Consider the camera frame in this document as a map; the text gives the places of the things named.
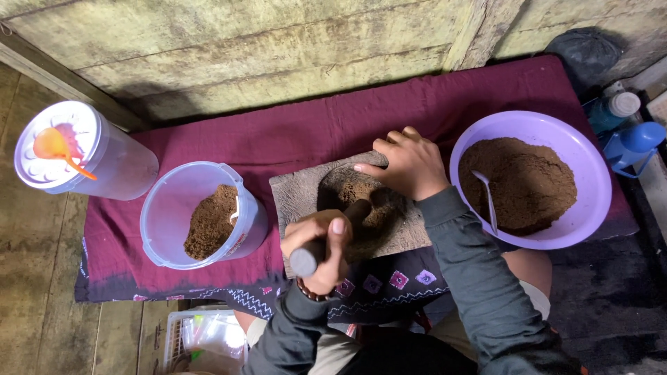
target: label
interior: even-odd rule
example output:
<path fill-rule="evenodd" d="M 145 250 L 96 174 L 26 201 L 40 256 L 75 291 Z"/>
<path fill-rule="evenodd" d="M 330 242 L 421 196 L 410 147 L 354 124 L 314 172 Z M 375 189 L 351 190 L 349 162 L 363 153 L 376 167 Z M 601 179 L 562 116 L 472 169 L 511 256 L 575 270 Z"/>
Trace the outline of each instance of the label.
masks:
<path fill-rule="evenodd" d="M 229 249 L 229 251 L 225 254 L 225 256 L 230 256 L 230 255 L 234 254 L 234 252 L 236 250 L 238 250 L 238 248 L 241 247 L 241 244 L 243 243 L 243 241 L 245 240 L 246 237 L 248 237 L 247 233 L 242 234 L 241 237 L 239 237 L 239 240 L 236 241 L 234 246 L 232 246 L 231 249 Z"/>

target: person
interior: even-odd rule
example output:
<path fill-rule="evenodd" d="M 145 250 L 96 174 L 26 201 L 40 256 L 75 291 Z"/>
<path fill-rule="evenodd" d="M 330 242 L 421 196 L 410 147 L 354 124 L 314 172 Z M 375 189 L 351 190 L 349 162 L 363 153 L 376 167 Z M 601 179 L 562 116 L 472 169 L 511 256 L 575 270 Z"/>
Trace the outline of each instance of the person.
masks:
<path fill-rule="evenodd" d="M 340 211 L 317 212 L 288 225 L 281 243 L 289 257 L 304 242 L 326 237 L 327 258 L 315 274 L 280 296 L 268 322 L 237 312 L 251 344 L 242 373 L 581 374 L 544 321 L 551 285 L 546 255 L 524 249 L 503 258 L 450 185 L 438 147 L 414 128 L 392 131 L 373 148 L 387 157 L 387 168 L 354 169 L 416 201 L 458 313 L 428 335 L 409 332 L 365 346 L 328 328 L 328 300 L 347 274 L 352 231 Z"/>

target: wooden floor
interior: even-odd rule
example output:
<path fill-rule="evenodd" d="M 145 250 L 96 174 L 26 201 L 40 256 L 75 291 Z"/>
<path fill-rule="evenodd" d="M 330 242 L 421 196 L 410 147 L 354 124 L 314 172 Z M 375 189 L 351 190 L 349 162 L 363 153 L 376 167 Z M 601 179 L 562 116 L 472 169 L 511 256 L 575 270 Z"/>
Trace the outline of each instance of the wooden floor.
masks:
<path fill-rule="evenodd" d="M 158 374 L 174 302 L 74 302 L 88 202 L 13 170 L 30 119 L 63 100 L 0 63 L 0 363 L 3 374 Z"/>

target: fingernail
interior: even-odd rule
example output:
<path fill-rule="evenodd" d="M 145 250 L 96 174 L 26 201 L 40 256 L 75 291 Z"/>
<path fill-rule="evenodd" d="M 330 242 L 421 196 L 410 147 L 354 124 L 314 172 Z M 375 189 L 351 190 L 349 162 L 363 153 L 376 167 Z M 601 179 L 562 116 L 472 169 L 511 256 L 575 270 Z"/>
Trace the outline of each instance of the fingernail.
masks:
<path fill-rule="evenodd" d="M 333 232 L 335 234 L 343 234 L 345 232 L 345 220 L 342 218 L 333 219 Z"/>

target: ground coffee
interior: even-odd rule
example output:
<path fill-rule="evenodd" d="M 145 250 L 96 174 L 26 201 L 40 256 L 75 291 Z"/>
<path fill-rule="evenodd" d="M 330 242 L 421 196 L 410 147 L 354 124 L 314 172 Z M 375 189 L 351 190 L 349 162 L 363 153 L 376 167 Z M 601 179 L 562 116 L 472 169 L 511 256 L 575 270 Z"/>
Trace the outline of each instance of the ground coffee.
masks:
<path fill-rule="evenodd" d="M 464 152 L 458 172 L 466 199 L 487 221 L 486 188 L 472 169 L 489 178 L 498 229 L 515 236 L 549 228 L 577 199 L 574 174 L 554 150 L 510 137 L 483 140 Z"/>
<path fill-rule="evenodd" d="M 406 211 L 405 197 L 382 185 L 374 178 L 351 167 L 339 167 L 329 172 L 317 191 L 317 210 L 345 211 L 358 199 L 370 200 L 373 209 L 357 228 L 348 246 L 349 263 L 370 259 L 394 234 L 403 222 Z"/>
<path fill-rule="evenodd" d="M 236 212 L 236 187 L 219 185 L 213 195 L 197 205 L 190 219 L 190 232 L 184 247 L 190 258 L 204 260 L 229 238 L 234 225 L 229 217 Z"/>

